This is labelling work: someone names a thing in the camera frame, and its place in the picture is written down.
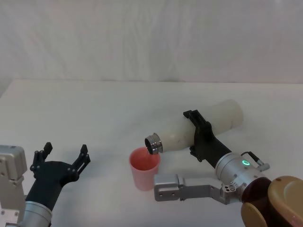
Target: white table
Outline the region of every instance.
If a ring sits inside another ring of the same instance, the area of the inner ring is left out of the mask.
[[[242,227],[240,203],[156,202],[153,191],[135,188],[128,156],[172,114],[232,98],[244,123],[218,138],[234,152],[251,150],[269,162],[270,179],[303,178],[302,97],[303,85],[15,80],[0,98],[0,144],[22,146],[28,166],[47,141],[53,145],[48,160],[69,163],[87,144],[91,163],[62,190],[54,227]],[[214,176],[188,149],[161,158],[161,173]],[[28,171],[25,193],[33,182]]]

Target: green led light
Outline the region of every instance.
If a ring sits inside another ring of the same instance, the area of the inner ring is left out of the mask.
[[[246,166],[250,165],[250,163],[248,161],[246,161],[246,160],[243,160],[242,163],[243,163],[243,165],[246,165]]]

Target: white backdrop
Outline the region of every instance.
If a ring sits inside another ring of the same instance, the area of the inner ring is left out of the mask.
[[[0,2],[0,88],[3,78],[302,83],[302,72],[302,0]]]

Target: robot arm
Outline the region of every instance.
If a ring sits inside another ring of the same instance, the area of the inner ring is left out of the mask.
[[[62,188],[79,179],[89,164],[86,145],[72,164],[45,162],[53,147],[48,142],[44,150],[36,151],[30,170],[35,183],[25,199],[23,173],[27,170],[24,150],[15,146],[0,146],[0,227],[50,227],[52,210]]]
[[[210,163],[218,180],[155,175],[156,201],[203,197],[223,204],[241,201],[246,227],[303,227],[302,180],[286,176],[271,182],[262,174],[269,169],[269,164],[264,164],[252,152],[244,152],[242,155],[248,153],[258,164],[255,168],[242,155],[231,152],[214,136],[211,124],[197,110],[184,112],[184,116],[196,127],[190,154],[200,162],[205,159]]]

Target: pink cup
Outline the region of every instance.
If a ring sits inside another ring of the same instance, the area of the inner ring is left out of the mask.
[[[153,189],[153,176],[158,173],[160,155],[150,155],[147,148],[137,148],[129,156],[134,184],[139,190]]]

